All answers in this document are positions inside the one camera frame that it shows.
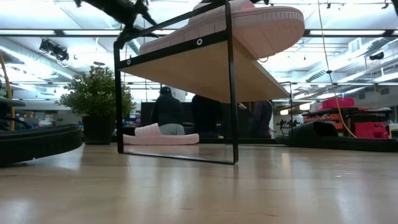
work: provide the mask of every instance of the ceiling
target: ceiling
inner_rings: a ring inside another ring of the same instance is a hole
[[[150,14],[156,22],[166,21],[179,14],[192,10],[198,1],[183,0],[152,0],[149,1]],[[398,18],[395,14],[392,4],[385,6],[384,0],[330,0],[330,8],[327,8],[326,1],[321,1],[321,15],[324,29],[398,29]],[[305,18],[306,29],[320,29],[317,0],[273,0],[275,6],[292,6],[300,9]],[[118,24],[114,19],[102,11],[82,4],[77,8],[72,0],[2,0],[0,2],[0,29],[118,29]],[[178,29],[187,22],[179,22],[169,29]],[[137,24],[142,27],[149,27],[141,18]],[[48,55],[42,55],[39,50],[42,39],[50,39],[53,43],[66,47],[71,59],[65,63],[58,64],[56,60]],[[344,63],[341,55],[347,52],[349,43],[356,38],[328,37],[325,39],[325,48],[328,60],[333,61],[338,66],[333,69],[334,81],[337,82],[347,76],[366,70],[369,66],[375,66],[395,58],[395,44],[384,49],[385,59],[376,62],[367,61],[364,55],[349,60]],[[138,38],[135,44],[141,45],[144,42],[151,41],[150,38]],[[363,39],[364,44],[374,41],[372,39]],[[55,71],[48,75],[53,82],[67,82],[67,76],[60,74],[73,75],[76,72],[85,72],[90,69],[94,61],[103,62],[106,66],[113,68],[113,37],[0,37],[0,46],[8,46],[11,51],[19,52],[21,55],[27,55],[35,62],[42,63],[47,68]],[[130,47],[125,47],[121,51],[121,58],[134,57],[136,54]],[[325,53],[323,49],[322,38],[304,37],[294,46],[275,56],[269,57],[263,66],[271,72],[280,82],[305,82],[319,68],[325,68]],[[17,78],[17,75],[11,76],[11,79]],[[321,75],[314,78],[311,82],[329,82],[328,76]],[[351,82],[363,82],[369,77],[364,74]],[[14,81],[48,81],[42,77],[22,76]],[[127,82],[144,82],[144,79],[127,75]],[[293,86],[296,95],[302,93],[311,93],[317,91],[317,95],[322,95],[328,90],[327,86]]]

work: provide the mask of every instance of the fluorescent light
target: fluorescent light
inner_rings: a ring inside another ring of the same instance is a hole
[[[1,29],[2,35],[55,35],[54,30],[13,30]]]
[[[300,105],[300,110],[309,110],[311,109],[311,103],[305,103],[303,105]]]
[[[288,115],[289,111],[288,110],[281,110],[280,115]]]
[[[398,83],[378,83],[378,85],[398,85]]]
[[[361,86],[365,86],[365,85],[374,85],[373,83],[337,83],[337,85],[361,85]]]
[[[395,73],[391,73],[391,74],[387,74],[387,75],[383,75],[379,78],[375,78],[374,81],[375,82],[384,82],[384,81],[388,81],[388,80],[392,80],[398,78],[398,72]]]
[[[324,30],[323,35],[381,35],[384,30]],[[310,35],[322,35],[321,30],[311,30]]]
[[[335,96],[334,93],[326,93],[326,94],[317,96],[317,98],[319,98],[319,99],[327,99],[327,98],[331,98],[331,97],[333,97],[333,96]]]
[[[155,30],[152,33],[154,33],[156,35],[168,35],[168,34],[171,34],[174,31],[175,30]]]
[[[355,88],[353,90],[348,90],[347,92],[345,92],[344,94],[350,94],[350,93],[355,93],[356,91],[359,90],[363,90],[365,87],[359,87],[359,88]]]
[[[120,30],[64,30],[65,35],[119,35]]]

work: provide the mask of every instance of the person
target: person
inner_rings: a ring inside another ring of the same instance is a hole
[[[160,132],[166,135],[184,135],[182,124],[181,102],[172,96],[168,86],[160,89],[160,96],[156,99],[152,110],[152,124],[159,125]]]
[[[193,128],[196,133],[205,138],[217,138],[217,121],[222,118],[221,103],[204,96],[195,95],[192,98]]]
[[[271,100],[257,101],[252,115],[251,135],[255,138],[271,138],[269,122],[272,118]]]

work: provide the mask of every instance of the light wood floor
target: light wood floor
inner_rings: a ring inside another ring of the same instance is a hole
[[[225,159],[226,149],[186,151]],[[240,157],[229,166],[85,146],[2,167],[0,223],[398,222],[398,154],[243,146]]]

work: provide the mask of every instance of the pink slipper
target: pink slipper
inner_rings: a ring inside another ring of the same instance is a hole
[[[284,6],[254,7],[248,0],[230,1],[233,35],[255,59],[265,58],[293,46],[304,33],[303,14]],[[194,9],[204,6],[199,4]],[[144,43],[140,54],[203,37],[226,29],[225,7],[192,17],[188,25],[157,40]]]
[[[123,134],[123,142],[131,145],[145,145],[145,146],[158,146],[158,145],[188,145],[199,142],[198,134],[188,134],[183,136],[168,136],[160,133],[157,124],[148,125],[142,128],[136,128],[135,136],[128,136]]]

